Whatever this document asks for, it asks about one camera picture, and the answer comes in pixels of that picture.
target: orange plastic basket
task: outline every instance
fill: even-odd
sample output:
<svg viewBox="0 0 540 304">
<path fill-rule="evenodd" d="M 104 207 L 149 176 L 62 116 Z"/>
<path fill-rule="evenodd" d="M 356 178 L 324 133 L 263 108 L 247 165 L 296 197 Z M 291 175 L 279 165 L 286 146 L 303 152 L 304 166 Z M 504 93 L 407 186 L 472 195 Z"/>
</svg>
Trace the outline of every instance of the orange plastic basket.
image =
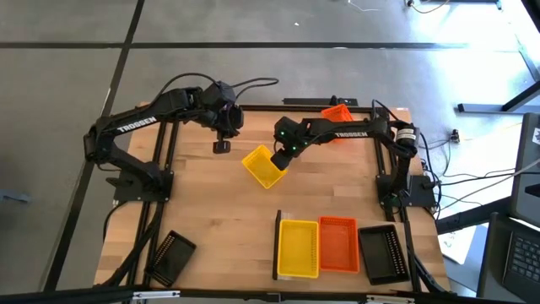
<svg viewBox="0 0 540 304">
<path fill-rule="evenodd" d="M 324 118 L 331 122 L 352 122 L 353 117 L 344 104 L 333 106 L 326 110 L 322 110 L 321 114 Z"/>
<path fill-rule="evenodd" d="M 321 269 L 357 274 L 360 271 L 356 219 L 319 218 Z"/>
</svg>

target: black tray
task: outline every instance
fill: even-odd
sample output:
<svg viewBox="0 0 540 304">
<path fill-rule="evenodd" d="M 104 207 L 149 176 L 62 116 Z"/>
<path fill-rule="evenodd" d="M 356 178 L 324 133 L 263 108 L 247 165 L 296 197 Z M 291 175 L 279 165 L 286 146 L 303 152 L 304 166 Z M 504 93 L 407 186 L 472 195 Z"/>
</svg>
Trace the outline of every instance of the black tray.
<svg viewBox="0 0 540 304">
<path fill-rule="evenodd" d="M 372 285 L 409 280 L 394 225 L 358 229 L 365 269 Z"/>
<path fill-rule="evenodd" d="M 174 231 L 159 245 L 152 263 L 144 270 L 152 279 L 171 287 L 195 251 L 195 244 Z"/>
</svg>

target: wooden table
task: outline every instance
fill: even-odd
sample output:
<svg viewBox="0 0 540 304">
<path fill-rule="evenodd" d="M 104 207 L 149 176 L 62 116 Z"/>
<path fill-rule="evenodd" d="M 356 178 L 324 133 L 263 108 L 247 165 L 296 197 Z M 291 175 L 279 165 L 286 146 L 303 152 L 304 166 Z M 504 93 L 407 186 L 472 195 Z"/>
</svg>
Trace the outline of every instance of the wooden table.
<svg viewBox="0 0 540 304">
<path fill-rule="evenodd" d="M 410 120 L 407 109 L 395 113 Z M 350 139 L 313 145 L 291 161 L 289 172 L 266 190 L 241 164 L 259 144 L 273 146 L 273 125 L 282 116 L 299 122 L 316 112 L 246 111 L 241 135 L 231 140 L 226 155 L 214 155 L 215 133 L 194 122 L 181 125 L 172 169 L 174 188 L 159 233 L 159 243 L 174 230 L 197 244 L 192 259 L 173 285 L 177 289 L 259 290 L 302 292 L 391 292 L 412 290 L 410 282 L 370 285 L 361 263 L 360 274 L 321 271 L 316 280 L 272 280 L 274 221 L 281 209 L 297 220 L 321 215 L 354 217 L 359 227 L 388 224 L 377 202 L 377 164 L 373 139 Z M 365 118 L 354 114 L 356 120 Z M 165 163 L 165 151 L 161 164 Z M 135 131 L 128 152 L 152 159 L 158 124 Z M 422 174 L 418 156 L 412 174 Z M 108 279 L 132 249 L 142 204 L 128 203 L 111 217 L 94 282 Z M 437 282 L 449 289 L 435 223 L 421 208 L 408 208 L 414 248 Z M 405 251 L 402 223 L 394 223 Z M 136 282 L 142 281 L 143 252 Z M 152 286 L 162 287 L 153 281 Z"/>
</svg>

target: yellow plastic basket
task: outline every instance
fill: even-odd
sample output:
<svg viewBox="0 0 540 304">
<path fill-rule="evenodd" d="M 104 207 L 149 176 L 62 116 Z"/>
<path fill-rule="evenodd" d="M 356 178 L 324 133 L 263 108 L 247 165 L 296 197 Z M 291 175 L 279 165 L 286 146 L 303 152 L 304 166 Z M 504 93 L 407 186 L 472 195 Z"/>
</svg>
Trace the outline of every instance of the yellow plastic basket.
<svg viewBox="0 0 540 304">
<path fill-rule="evenodd" d="M 287 170 L 280 171 L 270 160 L 272 152 L 261 144 L 242 160 L 244 167 L 261 183 L 269 189 Z"/>
<path fill-rule="evenodd" d="M 278 274 L 312 279 L 319 276 L 319 223 L 281 220 Z"/>
</svg>

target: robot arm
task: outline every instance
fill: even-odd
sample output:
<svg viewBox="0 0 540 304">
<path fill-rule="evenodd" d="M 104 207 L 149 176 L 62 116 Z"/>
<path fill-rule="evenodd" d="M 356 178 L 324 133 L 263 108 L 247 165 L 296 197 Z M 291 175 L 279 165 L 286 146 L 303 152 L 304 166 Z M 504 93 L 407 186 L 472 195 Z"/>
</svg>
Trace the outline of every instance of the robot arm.
<svg viewBox="0 0 540 304">
<path fill-rule="evenodd" d="M 397 129 L 396 140 L 388 135 Z M 282 117 L 274 126 L 274 138 L 283 147 L 272 156 L 272 163 L 284 170 L 289 162 L 298 157 L 311 144 L 329 143 L 335 138 L 377 138 L 397 156 L 397 169 L 392 173 L 390 193 L 395 196 L 408 188 L 408 168 L 416 155 L 417 129 L 412 123 L 388 121 L 376 117 L 358 122 L 331 122 L 324 118 L 305 118 L 297 123 Z"/>
<path fill-rule="evenodd" d="M 238 135 L 243 126 L 243 113 L 235 101 L 232 87 L 222 82 L 211 84 L 206 90 L 169 90 L 146 106 L 99 118 L 84 135 L 85 158 L 97 165 L 111 163 L 135 176 L 146 191 L 159 192 L 164 186 L 164 172 L 156 163 L 142 162 L 118 149 L 114 138 L 156 122 L 194 121 L 217 132 L 214 153 L 228 153 L 230 142 L 224 138 Z"/>
</svg>

